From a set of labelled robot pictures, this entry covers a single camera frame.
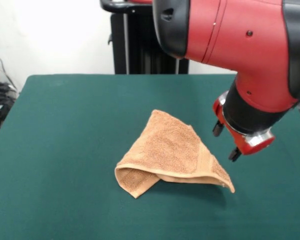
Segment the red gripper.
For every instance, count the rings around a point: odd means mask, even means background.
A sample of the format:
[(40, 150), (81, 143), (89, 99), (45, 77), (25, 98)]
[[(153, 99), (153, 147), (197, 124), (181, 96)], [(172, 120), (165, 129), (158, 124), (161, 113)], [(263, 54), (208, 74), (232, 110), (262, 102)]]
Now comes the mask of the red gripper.
[(253, 134), (245, 134), (235, 130), (226, 121), (223, 114), (226, 98), (226, 96), (219, 96), (213, 104), (212, 108), (217, 117), (217, 122), (212, 133), (215, 137), (218, 137), (224, 128), (229, 131), (233, 137), (235, 148), (231, 151), (228, 159), (235, 162), (241, 155), (252, 155), (268, 147), (275, 140), (275, 136), (272, 134), (271, 128)]

